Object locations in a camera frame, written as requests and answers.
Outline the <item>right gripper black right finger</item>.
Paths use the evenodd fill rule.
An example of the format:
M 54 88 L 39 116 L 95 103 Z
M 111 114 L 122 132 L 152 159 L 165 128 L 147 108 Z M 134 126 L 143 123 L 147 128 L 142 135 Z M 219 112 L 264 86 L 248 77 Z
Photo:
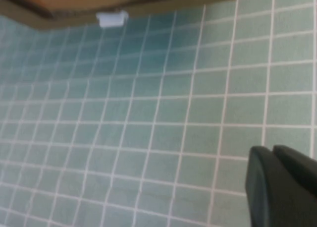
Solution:
M 284 145 L 273 147 L 274 155 L 302 187 L 317 186 L 317 162 Z

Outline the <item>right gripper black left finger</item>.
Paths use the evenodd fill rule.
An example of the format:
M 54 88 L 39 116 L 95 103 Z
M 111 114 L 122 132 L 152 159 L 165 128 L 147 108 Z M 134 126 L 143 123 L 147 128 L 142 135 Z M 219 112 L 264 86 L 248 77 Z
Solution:
M 317 187 L 299 185 L 273 149 L 250 149 L 245 190 L 253 227 L 317 225 Z

